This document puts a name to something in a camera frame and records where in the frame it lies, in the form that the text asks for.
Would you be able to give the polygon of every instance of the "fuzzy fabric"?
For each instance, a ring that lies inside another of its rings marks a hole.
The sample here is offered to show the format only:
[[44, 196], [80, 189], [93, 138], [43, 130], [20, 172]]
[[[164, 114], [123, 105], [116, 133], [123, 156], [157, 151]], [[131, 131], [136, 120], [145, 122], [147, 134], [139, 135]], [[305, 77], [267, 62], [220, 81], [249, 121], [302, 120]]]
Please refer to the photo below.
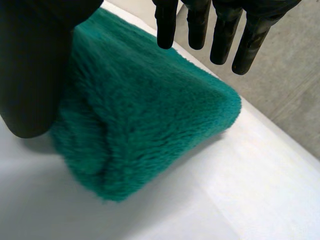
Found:
[[122, 201], [229, 128], [238, 94], [156, 38], [99, 9], [74, 31], [54, 144], [76, 179]]

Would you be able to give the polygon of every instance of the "green fluffy towel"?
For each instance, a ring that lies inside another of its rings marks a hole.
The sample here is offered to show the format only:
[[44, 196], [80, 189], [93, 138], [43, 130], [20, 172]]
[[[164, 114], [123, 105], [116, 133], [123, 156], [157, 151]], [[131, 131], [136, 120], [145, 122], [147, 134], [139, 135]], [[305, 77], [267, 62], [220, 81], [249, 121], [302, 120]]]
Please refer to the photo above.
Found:
[[81, 184], [104, 200], [122, 201], [229, 128], [240, 109], [231, 87], [99, 9], [74, 31], [51, 133]]

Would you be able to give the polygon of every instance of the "black robotic finger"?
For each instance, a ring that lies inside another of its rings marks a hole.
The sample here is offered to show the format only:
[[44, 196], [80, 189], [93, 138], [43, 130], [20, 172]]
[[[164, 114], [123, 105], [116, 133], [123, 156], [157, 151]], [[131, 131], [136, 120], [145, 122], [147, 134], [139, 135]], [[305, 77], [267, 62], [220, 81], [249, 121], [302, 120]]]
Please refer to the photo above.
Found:
[[215, 23], [210, 60], [216, 65], [226, 62], [243, 9], [236, 0], [212, 0], [217, 20]]
[[232, 64], [232, 71], [246, 74], [271, 26], [276, 24], [290, 9], [301, 0], [243, 0], [246, 11], [246, 26]]
[[208, 28], [211, 0], [182, 0], [188, 8], [188, 41], [195, 50], [204, 47]]
[[246, 25], [232, 63], [232, 71], [235, 74], [244, 75], [249, 71], [271, 26], [278, 22], [281, 17], [283, 15], [268, 18], [246, 15]]
[[157, 44], [162, 49], [169, 49], [175, 38], [178, 0], [152, 1], [156, 5]]

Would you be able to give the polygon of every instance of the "microfiber cloth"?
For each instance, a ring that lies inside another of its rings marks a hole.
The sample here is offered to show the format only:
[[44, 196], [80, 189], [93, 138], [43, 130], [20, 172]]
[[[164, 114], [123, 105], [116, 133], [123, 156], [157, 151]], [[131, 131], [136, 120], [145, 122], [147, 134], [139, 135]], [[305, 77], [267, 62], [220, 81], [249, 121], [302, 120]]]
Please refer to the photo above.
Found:
[[231, 87], [104, 9], [73, 34], [51, 134], [75, 178], [104, 200], [126, 199], [240, 113]]

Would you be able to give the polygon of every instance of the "teal plush fabric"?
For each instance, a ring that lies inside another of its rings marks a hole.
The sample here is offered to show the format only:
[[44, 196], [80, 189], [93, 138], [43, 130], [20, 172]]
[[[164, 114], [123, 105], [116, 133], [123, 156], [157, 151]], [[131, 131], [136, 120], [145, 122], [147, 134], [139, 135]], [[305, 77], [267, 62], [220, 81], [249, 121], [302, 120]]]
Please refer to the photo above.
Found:
[[122, 201], [229, 128], [240, 109], [231, 87], [99, 9], [74, 31], [51, 133], [81, 184], [104, 200]]

